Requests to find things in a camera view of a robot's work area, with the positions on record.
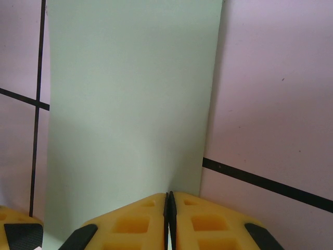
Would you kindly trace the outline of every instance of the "square hole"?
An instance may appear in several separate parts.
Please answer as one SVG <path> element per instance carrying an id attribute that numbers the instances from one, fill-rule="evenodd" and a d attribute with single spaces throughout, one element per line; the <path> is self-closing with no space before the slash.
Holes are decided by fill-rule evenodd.
<path id="1" fill-rule="evenodd" d="M 228 230 L 227 223 L 219 215 L 197 215 L 191 218 L 194 231 Z"/>
<path id="2" fill-rule="evenodd" d="M 185 200 L 184 200 L 184 204 L 187 205 L 187 206 L 195 206 L 195 205 L 197 205 L 198 203 L 193 202 L 193 201 L 190 201 L 189 199 L 185 199 Z"/>
<path id="3" fill-rule="evenodd" d="M 6 214 L 0 214 L 0 220 L 5 220 L 7 218 Z"/>
<path id="4" fill-rule="evenodd" d="M 242 250 L 236 239 L 201 239 L 200 250 Z"/>
<path id="5" fill-rule="evenodd" d="M 141 250 L 140 244 L 131 243 L 107 243 L 103 250 Z"/>
<path id="6" fill-rule="evenodd" d="M 149 226 L 148 216 L 128 216 L 119 218 L 112 233 L 146 233 Z"/>

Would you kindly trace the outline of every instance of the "black edge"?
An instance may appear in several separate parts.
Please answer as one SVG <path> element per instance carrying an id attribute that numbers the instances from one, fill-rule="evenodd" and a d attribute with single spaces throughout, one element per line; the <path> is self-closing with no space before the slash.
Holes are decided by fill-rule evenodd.
<path id="1" fill-rule="evenodd" d="M 84 250 L 98 230 L 97 225 L 89 224 L 76 229 L 59 250 Z"/>
<path id="2" fill-rule="evenodd" d="M 174 197 L 172 191 L 169 193 L 168 218 L 169 218 L 170 238 L 171 238 L 172 250 L 176 250 L 177 206 L 176 206 L 176 200 L 175 200 L 175 197 Z"/>
<path id="3" fill-rule="evenodd" d="M 9 250 L 35 250 L 42 247 L 43 226 L 38 223 L 4 224 Z"/>
<path id="4" fill-rule="evenodd" d="M 169 194 L 165 194 L 165 201 L 164 201 L 164 250 L 168 250 L 168 235 L 169 235 L 169 218 L 168 218 L 168 200 Z"/>
<path id="5" fill-rule="evenodd" d="M 296 189 L 294 187 L 272 181 L 270 179 L 257 176 L 256 174 L 252 174 L 207 158 L 203 159 L 202 166 L 225 174 L 226 176 L 233 177 L 237 180 L 245 181 L 260 188 L 333 213 L 333 201 L 318 195 L 311 194 L 306 191 Z"/>
<path id="6" fill-rule="evenodd" d="M 284 250 L 267 229 L 252 223 L 244 226 L 260 250 Z"/>

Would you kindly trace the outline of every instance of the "pink wall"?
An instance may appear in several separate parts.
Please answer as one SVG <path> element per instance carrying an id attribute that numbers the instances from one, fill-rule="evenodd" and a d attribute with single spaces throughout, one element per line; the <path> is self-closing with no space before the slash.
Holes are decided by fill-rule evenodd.
<path id="1" fill-rule="evenodd" d="M 0 89 L 36 99 L 40 0 L 0 0 Z M 50 68 L 46 16 L 41 102 L 49 104 Z M 0 94 L 0 205 L 30 210 L 35 106 Z M 33 216 L 43 219 L 48 111 L 40 109 Z"/>
<path id="2" fill-rule="evenodd" d="M 332 1 L 224 3 L 206 158 L 333 199 L 332 9 Z M 201 188 L 261 219 L 286 249 L 333 245 L 329 212 L 208 169 Z"/>

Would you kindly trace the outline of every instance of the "black line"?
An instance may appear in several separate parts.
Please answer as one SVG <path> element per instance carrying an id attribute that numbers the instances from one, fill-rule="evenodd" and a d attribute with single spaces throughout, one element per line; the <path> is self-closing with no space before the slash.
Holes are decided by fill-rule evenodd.
<path id="1" fill-rule="evenodd" d="M 31 185 L 30 185 L 30 207 L 29 216 L 33 215 L 33 201 L 35 197 L 35 179 L 36 179 L 36 159 L 37 159 L 37 137 L 38 137 L 38 122 L 40 109 L 35 109 L 35 125 L 33 130 L 33 151 L 32 151 L 32 169 L 31 169 Z"/>
<path id="2" fill-rule="evenodd" d="M 22 101 L 24 103 L 31 104 L 33 106 L 36 106 L 38 108 L 42 108 L 44 110 L 48 110 L 48 111 L 50 110 L 50 105 L 49 104 L 38 102 L 37 100 L 31 99 L 31 98 L 26 97 L 24 95 L 14 93 L 14 92 L 9 91 L 9 90 L 5 90 L 5 89 L 0 88 L 0 94 L 3 94 L 5 96 L 11 97 L 11 98 L 14 98 L 14 99 Z"/>
<path id="3" fill-rule="evenodd" d="M 40 25 L 40 43 L 38 52 L 38 69 L 37 69 L 37 90 L 36 101 L 39 103 L 41 99 L 41 83 L 42 83 L 42 61 L 43 61 L 43 43 L 44 43 L 44 24 L 45 24 L 45 5 L 46 0 L 42 0 L 41 6 L 41 25 Z M 31 186 L 30 186 L 30 208 L 29 216 L 33 216 L 33 202 L 35 195 L 35 178 L 36 178 L 36 158 L 37 158 L 37 137 L 38 122 L 40 108 L 36 106 L 35 110 L 35 126 L 33 131 L 33 153 L 32 153 L 32 169 L 31 169 Z"/>
<path id="4" fill-rule="evenodd" d="M 38 69 L 37 69 L 37 91 L 36 100 L 41 99 L 41 85 L 42 85 L 42 62 L 43 62 L 43 46 L 44 46 L 44 25 L 45 25 L 45 6 L 46 0 L 42 0 L 41 7 L 41 26 L 40 26 L 40 44 L 38 51 Z"/>
<path id="5" fill-rule="evenodd" d="M 260 188 L 333 213 L 333 201 L 320 197 L 318 195 L 311 194 L 306 191 L 296 189 L 294 187 L 272 181 L 270 179 L 257 176 L 256 174 L 252 174 L 207 158 L 203 158 L 202 166 L 213 171 L 225 174 L 226 176 L 245 181 Z"/>

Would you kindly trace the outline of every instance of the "white panel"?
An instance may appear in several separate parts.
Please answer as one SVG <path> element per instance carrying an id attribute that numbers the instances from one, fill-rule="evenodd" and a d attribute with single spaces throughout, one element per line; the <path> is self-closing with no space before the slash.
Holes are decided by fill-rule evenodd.
<path id="1" fill-rule="evenodd" d="M 321 209 L 206 168 L 201 197 L 259 219 L 284 249 L 333 246 L 333 214 Z"/>
<path id="2" fill-rule="evenodd" d="M 36 98 L 41 1 L 0 0 L 0 88 Z"/>
<path id="3" fill-rule="evenodd" d="M 227 1 L 205 157 L 333 199 L 332 1 Z"/>
<path id="4" fill-rule="evenodd" d="M 50 103 L 50 38 L 48 29 L 48 10 L 46 6 L 44 25 L 44 44 L 42 61 L 41 102 Z"/>
<path id="5" fill-rule="evenodd" d="M 49 112 L 40 109 L 33 216 L 41 220 L 45 210 L 48 118 Z"/>
<path id="6" fill-rule="evenodd" d="M 0 204 L 29 213 L 35 109 L 0 95 Z"/>
<path id="7" fill-rule="evenodd" d="M 199 193 L 221 4 L 49 1 L 46 248 L 153 193 Z"/>

